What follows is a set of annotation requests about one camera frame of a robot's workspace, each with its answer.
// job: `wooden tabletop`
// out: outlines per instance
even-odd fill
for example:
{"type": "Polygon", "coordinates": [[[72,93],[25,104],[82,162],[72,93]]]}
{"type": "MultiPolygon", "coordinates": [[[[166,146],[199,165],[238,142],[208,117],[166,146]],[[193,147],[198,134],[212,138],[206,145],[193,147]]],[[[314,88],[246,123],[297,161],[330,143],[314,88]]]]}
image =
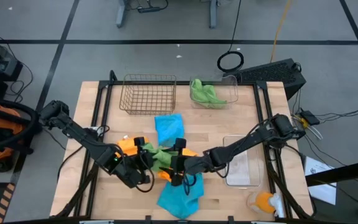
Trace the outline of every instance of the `wooden tabletop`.
{"type": "MultiPolygon", "coordinates": [[[[105,135],[104,142],[117,142],[123,136],[147,136],[150,142],[157,145],[157,132],[153,116],[134,116],[119,109],[119,100],[122,86],[112,88],[111,103],[107,125],[110,131],[105,135]]],[[[74,120],[81,126],[91,124],[95,104],[98,82],[83,82],[78,98],[74,120]]],[[[267,117],[262,91],[260,101],[267,117]]],[[[287,98],[282,83],[268,83],[268,93],[273,114],[290,115],[287,98]]],[[[202,153],[212,147],[221,146],[223,137],[232,134],[246,134],[258,123],[255,107],[254,92],[251,86],[238,86],[238,101],[228,110],[205,110],[191,107],[188,86],[177,86],[176,107],[174,113],[180,113],[185,126],[185,139],[187,147],[202,153]]],[[[295,140],[288,144],[297,148],[295,140]]],[[[80,145],[68,140],[65,158],[80,145]]],[[[226,185],[224,179],[216,174],[203,174],[204,196],[200,198],[200,209],[188,220],[227,220],[234,216],[236,221],[273,220],[273,215],[261,215],[253,212],[247,206],[248,196],[252,192],[269,191],[269,183],[264,162],[264,152],[261,144],[255,146],[259,157],[260,185],[239,189],[226,185]]],[[[55,198],[50,214],[57,214],[69,201],[78,187],[85,150],[73,156],[63,167],[57,184],[55,198]]],[[[305,175],[300,157],[297,153],[282,150],[282,162],[287,187],[296,201],[309,214],[313,213],[305,175]]],[[[165,180],[157,179],[154,188],[149,193],[129,189],[117,177],[109,176],[100,170],[94,198],[93,219],[113,220],[143,220],[151,215],[153,220],[176,220],[166,210],[157,205],[157,200],[166,184],[165,180]]],[[[85,213],[88,192],[84,194],[81,214],[85,213]]]]}

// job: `green fabric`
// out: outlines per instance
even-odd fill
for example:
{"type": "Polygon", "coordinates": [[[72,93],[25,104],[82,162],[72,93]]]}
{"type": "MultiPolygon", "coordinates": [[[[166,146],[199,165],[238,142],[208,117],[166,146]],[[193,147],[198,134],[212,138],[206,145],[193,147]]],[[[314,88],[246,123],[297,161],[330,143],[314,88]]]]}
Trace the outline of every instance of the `green fabric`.
{"type": "Polygon", "coordinates": [[[191,83],[191,99],[206,108],[221,109],[227,101],[219,100],[216,96],[215,88],[212,85],[204,85],[198,78],[191,83]]]}
{"type": "Polygon", "coordinates": [[[169,168],[171,166],[171,157],[178,155],[178,152],[165,152],[163,147],[155,149],[151,143],[145,144],[143,149],[155,154],[153,156],[155,161],[151,169],[156,172],[161,171],[160,167],[169,168]]]}

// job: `gray floor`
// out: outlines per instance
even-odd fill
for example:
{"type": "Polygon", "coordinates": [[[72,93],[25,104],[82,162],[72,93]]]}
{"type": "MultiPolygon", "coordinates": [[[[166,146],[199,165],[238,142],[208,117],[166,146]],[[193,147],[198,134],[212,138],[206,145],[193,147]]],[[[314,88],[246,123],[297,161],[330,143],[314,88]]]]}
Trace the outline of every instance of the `gray floor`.
{"type": "MultiPolygon", "coordinates": [[[[81,0],[68,33],[68,39],[230,39],[236,18],[237,0],[218,8],[218,27],[208,28],[208,3],[197,0],[169,0],[161,12],[128,12],[124,27],[114,23],[118,3],[112,0],[81,0]]],[[[59,40],[74,0],[0,0],[0,36],[5,39],[59,40]]],[[[358,1],[346,1],[358,26],[358,1]]],[[[163,6],[163,0],[154,0],[163,6]]],[[[272,40],[286,1],[243,1],[236,39],[272,40]]],[[[339,1],[293,1],[279,35],[280,40],[357,40],[339,1]]],[[[40,92],[55,56],[55,44],[11,45],[18,59],[34,73],[33,84],[24,92],[23,104],[36,107],[40,92]]],[[[179,80],[190,77],[217,79],[222,72],[217,58],[228,45],[65,45],[58,62],[46,102],[60,99],[74,112],[82,81],[105,80],[113,69],[118,79],[128,73],[169,73],[179,80]]],[[[244,54],[244,68],[269,62],[271,45],[234,45],[244,54]]],[[[293,58],[300,62],[307,84],[302,88],[301,106],[314,113],[343,113],[358,109],[357,45],[278,45],[275,59],[293,58]]],[[[237,59],[224,61],[227,67],[237,59]]],[[[28,82],[24,70],[19,79],[28,82]]],[[[345,164],[358,162],[358,116],[318,126],[324,136],[314,140],[319,148],[345,164]]],[[[65,144],[58,131],[53,134],[65,144]]],[[[298,142],[301,152],[318,159],[306,141],[298,142]]],[[[57,169],[63,150],[48,135],[38,135],[32,143],[35,152],[25,160],[9,207],[6,221],[46,218],[56,186],[57,169]]],[[[334,167],[336,161],[318,152],[334,167]]],[[[0,174],[9,181],[11,173],[0,174]]],[[[339,184],[358,198],[358,183],[339,184]]],[[[325,220],[356,222],[358,204],[341,192],[337,205],[316,201],[318,217],[325,220]]]]}

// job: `orange and white object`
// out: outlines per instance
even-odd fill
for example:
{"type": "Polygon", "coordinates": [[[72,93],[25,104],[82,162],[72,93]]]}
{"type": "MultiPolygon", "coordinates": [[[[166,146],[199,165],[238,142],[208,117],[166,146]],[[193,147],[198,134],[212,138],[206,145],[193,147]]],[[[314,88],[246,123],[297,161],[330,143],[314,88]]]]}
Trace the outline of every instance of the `orange and white object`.
{"type": "Polygon", "coordinates": [[[278,193],[255,192],[249,196],[247,204],[257,213],[274,213],[284,218],[283,203],[278,193]]]}

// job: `blue cloth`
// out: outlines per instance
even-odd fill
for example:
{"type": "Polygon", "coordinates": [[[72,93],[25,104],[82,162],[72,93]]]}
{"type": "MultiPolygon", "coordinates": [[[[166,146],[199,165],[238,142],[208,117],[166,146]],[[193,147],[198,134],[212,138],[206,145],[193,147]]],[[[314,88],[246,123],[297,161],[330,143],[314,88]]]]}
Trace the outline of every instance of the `blue cloth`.
{"type": "Polygon", "coordinates": [[[177,138],[185,137],[185,127],[180,114],[156,116],[154,121],[159,146],[172,147],[177,138]]]}
{"type": "MultiPolygon", "coordinates": [[[[185,219],[197,212],[198,199],[204,195],[204,181],[201,173],[196,174],[196,178],[196,184],[190,187],[189,195],[186,195],[183,184],[174,187],[167,182],[157,205],[179,219],[185,219]]],[[[192,176],[188,175],[188,179],[190,183],[193,183],[192,176]]]]}

